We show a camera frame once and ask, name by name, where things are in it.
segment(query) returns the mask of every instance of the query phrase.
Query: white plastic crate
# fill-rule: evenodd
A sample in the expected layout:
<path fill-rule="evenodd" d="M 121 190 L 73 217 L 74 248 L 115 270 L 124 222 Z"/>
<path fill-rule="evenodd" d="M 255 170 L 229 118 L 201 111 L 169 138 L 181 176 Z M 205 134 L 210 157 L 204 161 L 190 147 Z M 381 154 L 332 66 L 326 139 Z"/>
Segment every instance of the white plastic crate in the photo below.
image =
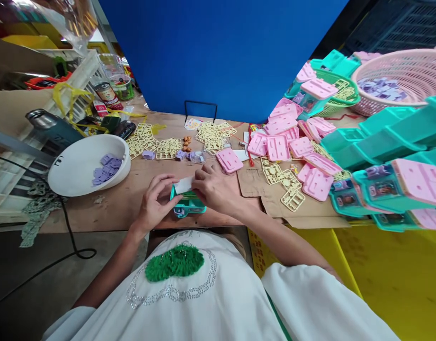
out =
<path fill-rule="evenodd" d="M 81 62 L 78 68 L 67 82 L 75 89 L 84 89 L 94 93 L 90 83 L 91 76 L 104 76 L 96 50 L 89 50 L 89 54 L 85 58 L 81 58 L 74 50 L 39 50 L 39 52 L 50 57 L 60 56 L 68 62 L 80 58 Z M 71 105 L 71 90 L 63 88 L 60 94 L 64 108 L 68 111 Z M 74 122 L 78 122 L 85 117 L 85 108 L 86 101 L 84 99 L 79 98 L 75 101 L 73 104 Z M 49 100 L 46 105 L 43 106 L 43 109 L 54 115 L 62 116 L 60 109 L 53 99 Z M 36 134 L 31 127 L 24 130 L 18 138 L 39 150 L 43 149 L 46 143 L 46 139 Z M 42 168 L 47 169 L 47 167 L 40 167 L 36 162 L 33 163 L 34 158 L 28 154 L 8 151 L 1 156 L 17 162 L 34 172 L 42 173 Z M 27 195 L 27 190 L 29 190 L 31 184 L 35 181 L 33 175 L 25 173 L 26 171 L 24 169 L 0 160 L 0 223 L 16 223 L 21 221 L 21 217 L 25 217 L 21 210 L 31 200 Z"/>

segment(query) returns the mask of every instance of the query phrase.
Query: plastic bag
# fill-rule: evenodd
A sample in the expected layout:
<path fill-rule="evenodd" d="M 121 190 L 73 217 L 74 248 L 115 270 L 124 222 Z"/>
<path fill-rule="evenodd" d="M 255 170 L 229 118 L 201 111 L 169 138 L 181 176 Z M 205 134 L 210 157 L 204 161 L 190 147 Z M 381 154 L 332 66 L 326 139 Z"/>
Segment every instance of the plastic bag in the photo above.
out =
<path fill-rule="evenodd" d="M 81 56 L 98 27 L 91 0 L 32 0 L 46 19 Z"/>

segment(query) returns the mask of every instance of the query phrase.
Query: blue board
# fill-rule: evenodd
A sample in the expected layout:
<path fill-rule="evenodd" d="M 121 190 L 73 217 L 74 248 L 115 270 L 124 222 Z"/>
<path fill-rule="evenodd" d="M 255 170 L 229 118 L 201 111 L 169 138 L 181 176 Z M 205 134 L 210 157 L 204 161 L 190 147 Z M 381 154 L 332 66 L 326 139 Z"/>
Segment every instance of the blue board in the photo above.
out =
<path fill-rule="evenodd" d="M 100 0 L 151 110 L 262 123 L 347 0 Z M 188 105 L 213 117 L 214 107 Z"/>

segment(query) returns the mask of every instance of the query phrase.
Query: white bowl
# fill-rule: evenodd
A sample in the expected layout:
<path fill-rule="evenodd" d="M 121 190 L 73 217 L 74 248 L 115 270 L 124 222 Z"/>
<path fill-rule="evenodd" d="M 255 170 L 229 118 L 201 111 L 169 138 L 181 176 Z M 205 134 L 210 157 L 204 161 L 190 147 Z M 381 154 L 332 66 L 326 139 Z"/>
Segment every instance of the white bowl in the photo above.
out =
<path fill-rule="evenodd" d="M 93 186 L 93 171 L 103 167 L 100 160 L 106 154 L 123 159 L 117 173 L 98 186 Z M 129 147 L 120 137 L 94 135 L 73 143 L 54 161 L 47 182 L 51 189 L 65 197 L 78 197 L 120 183 L 129 174 L 131 158 Z"/>

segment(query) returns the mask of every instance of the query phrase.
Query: sleeve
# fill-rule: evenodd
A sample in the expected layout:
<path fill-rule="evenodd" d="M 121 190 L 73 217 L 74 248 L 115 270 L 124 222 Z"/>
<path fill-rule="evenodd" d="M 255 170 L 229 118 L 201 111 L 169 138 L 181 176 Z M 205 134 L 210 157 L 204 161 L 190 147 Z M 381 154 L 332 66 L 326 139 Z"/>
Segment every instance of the sleeve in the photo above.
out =
<path fill-rule="evenodd" d="M 275 263 L 262 283 L 293 339 L 399 340 L 359 296 L 318 266 Z"/>
<path fill-rule="evenodd" d="M 68 311 L 51 325 L 42 341 L 70 341 L 96 311 L 92 307 L 77 307 Z"/>

